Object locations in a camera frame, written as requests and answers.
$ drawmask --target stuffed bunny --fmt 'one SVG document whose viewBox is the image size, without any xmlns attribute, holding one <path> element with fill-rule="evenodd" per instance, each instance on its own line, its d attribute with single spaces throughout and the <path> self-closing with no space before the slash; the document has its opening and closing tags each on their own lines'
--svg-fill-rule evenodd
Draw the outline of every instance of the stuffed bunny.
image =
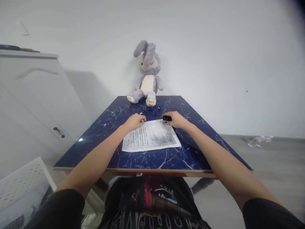
<svg viewBox="0 0 305 229">
<path fill-rule="evenodd" d="M 156 105 L 156 93 L 158 89 L 164 90 L 162 80 L 157 76 L 160 71 L 160 58 L 155 52 L 156 45 L 145 40 L 140 41 L 133 52 L 134 57 L 141 55 L 140 72 L 143 76 L 136 85 L 136 91 L 127 95 L 128 101 L 137 103 L 142 97 L 146 97 L 146 105 L 153 107 Z"/>
</svg>

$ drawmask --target blue marble tabletop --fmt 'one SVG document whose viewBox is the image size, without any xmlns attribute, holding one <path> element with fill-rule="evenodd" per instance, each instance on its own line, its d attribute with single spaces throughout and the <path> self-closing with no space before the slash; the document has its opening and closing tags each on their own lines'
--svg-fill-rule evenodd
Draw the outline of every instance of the blue marble tabletop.
<svg viewBox="0 0 305 229">
<path fill-rule="evenodd" d="M 145 98 L 131 104 L 126 96 L 118 96 L 113 103 L 81 136 L 55 164 L 54 167 L 73 168 L 92 149 L 112 134 L 134 113 L 143 113 L 147 121 L 161 119 L 167 111 L 178 111 L 195 124 L 201 131 L 229 151 L 248 169 L 251 167 L 220 137 L 215 130 L 181 97 L 157 96 L 157 104 L 147 107 Z M 182 147 L 150 150 L 145 152 L 122 151 L 123 141 L 119 144 L 108 165 L 110 169 L 160 169 L 160 170 L 211 170 L 204 155 L 190 135 L 182 129 L 174 128 Z"/>
</svg>

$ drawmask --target drawer handle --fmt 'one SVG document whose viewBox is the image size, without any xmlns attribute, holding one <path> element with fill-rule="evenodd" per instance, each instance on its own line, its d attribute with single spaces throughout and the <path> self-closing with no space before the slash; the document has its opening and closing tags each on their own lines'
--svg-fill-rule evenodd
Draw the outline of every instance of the drawer handle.
<svg viewBox="0 0 305 229">
<path fill-rule="evenodd" d="M 34 71 L 43 71 L 43 72 L 47 72 L 47 73 L 50 73 L 50 74 L 58 75 L 57 72 L 52 72 L 52 71 L 49 71 L 49 70 L 46 70 L 46 69 L 43 69 L 43 68 L 30 68 L 25 73 L 22 73 L 22 74 L 16 76 L 16 79 L 20 80 L 20 79 L 26 77 L 28 74 L 30 74 L 31 72 L 34 72 Z"/>
<path fill-rule="evenodd" d="M 58 133 L 61 135 L 61 137 L 64 138 L 64 133 L 60 129 L 58 129 L 57 127 L 54 127 L 53 130 L 57 130 Z"/>
</svg>

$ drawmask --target tile floor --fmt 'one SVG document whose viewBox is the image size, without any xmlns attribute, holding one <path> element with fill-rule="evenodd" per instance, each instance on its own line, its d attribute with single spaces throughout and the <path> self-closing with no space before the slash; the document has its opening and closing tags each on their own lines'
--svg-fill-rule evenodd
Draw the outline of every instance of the tile floor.
<svg viewBox="0 0 305 229">
<path fill-rule="evenodd" d="M 305 140 L 274 138 L 259 147 L 249 147 L 241 136 L 222 135 L 254 169 L 274 196 L 305 222 Z M 187 177 L 192 187 L 199 178 Z M 245 228 L 241 211 L 220 181 L 195 195 L 195 203 L 212 228 Z"/>
</svg>

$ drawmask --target wooden table edge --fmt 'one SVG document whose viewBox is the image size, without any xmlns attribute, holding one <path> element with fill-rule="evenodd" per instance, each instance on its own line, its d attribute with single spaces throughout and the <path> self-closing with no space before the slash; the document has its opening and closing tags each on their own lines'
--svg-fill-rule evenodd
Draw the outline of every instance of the wooden table edge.
<svg viewBox="0 0 305 229">
<path fill-rule="evenodd" d="M 73 167 L 53 167 L 54 170 L 71 171 Z M 106 169 L 104 175 L 167 175 L 175 177 L 209 177 L 216 178 L 212 170 L 166 170 L 166 169 Z"/>
</svg>

